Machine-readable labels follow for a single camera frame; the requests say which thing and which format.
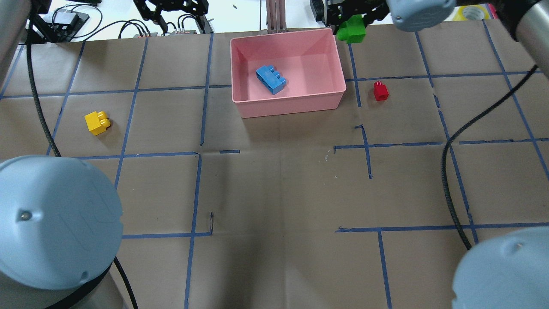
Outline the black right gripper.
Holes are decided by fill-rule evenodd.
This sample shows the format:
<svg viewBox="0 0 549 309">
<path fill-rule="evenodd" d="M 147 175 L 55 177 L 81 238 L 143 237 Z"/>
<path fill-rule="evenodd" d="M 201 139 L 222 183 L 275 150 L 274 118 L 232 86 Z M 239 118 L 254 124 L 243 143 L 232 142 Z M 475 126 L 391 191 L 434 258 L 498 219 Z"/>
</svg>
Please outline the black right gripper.
<svg viewBox="0 0 549 309">
<path fill-rule="evenodd" d="M 390 13 L 385 0 L 325 0 L 324 25 L 339 27 L 352 16 L 362 17 L 365 26 L 383 20 Z"/>
</svg>

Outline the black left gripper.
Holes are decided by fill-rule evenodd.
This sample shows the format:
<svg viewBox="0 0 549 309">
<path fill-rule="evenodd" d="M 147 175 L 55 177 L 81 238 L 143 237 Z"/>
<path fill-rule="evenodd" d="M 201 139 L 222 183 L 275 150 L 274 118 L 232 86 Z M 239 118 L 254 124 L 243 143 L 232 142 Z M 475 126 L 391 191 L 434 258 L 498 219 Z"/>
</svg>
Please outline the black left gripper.
<svg viewBox="0 0 549 309">
<path fill-rule="evenodd" d="M 143 20 L 152 21 L 163 32 L 166 32 L 168 28 L 162 17 L 162 12 L 181 11 L 195 20 L 201 34 L 209 33 L 209 22 L 206 18 L 208 13 L 207 0 L 134 0 L 133 4 Z"/>
</svg>

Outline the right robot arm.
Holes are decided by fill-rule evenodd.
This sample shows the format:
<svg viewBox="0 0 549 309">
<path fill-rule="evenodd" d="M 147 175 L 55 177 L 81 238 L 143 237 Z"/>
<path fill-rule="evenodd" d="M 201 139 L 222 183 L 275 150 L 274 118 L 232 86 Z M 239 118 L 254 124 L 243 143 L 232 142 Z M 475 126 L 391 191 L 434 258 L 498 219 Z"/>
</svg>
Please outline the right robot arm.
<svg viewBox="0 0 549 309">
<path fill-rule="evenodd" d="M 456 6 L 478 0 L 324 0 L 323 23 L 339 40 L 349 29 L 361 33 L 375 20 L 391 16 L 401 31 L 416 32 L 440 24 Z M 548 227 L 528 227 L 473 246 L 461 225 L 449 190 L 446 161 L 452 143 L 466 129 L 511 98 L 540 69 L 548 74 L 548 2 L 491 0 L 510 37 L 534 60 L 529 72 L 500 100 L 459 128 L 445 143 L 441 180 L 447 207 L 468 252 L 455 270 L 454 309 L 546 309 L 548 307 Z"/>
</svg>

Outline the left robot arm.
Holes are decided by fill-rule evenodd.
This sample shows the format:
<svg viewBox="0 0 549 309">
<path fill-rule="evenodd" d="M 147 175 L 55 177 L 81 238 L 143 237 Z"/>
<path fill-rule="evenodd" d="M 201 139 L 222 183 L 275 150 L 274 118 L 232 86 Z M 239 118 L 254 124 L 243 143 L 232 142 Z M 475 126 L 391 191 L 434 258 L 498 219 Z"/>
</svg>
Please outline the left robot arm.
<svg viewBox="0 0 549 309">
<path fill-rule="evenodd" d="M 76 157 L 63 157 L 43 115 L 26 41 L 31 96 L 53 156 L 19 156 L 1 164 L 1 303 L 8 308 L 125 309 L 112 288 L 116 266 L 134 309 L 135 292 L 116 252 L 123 239 L 116 182 Z"/>
</svg>

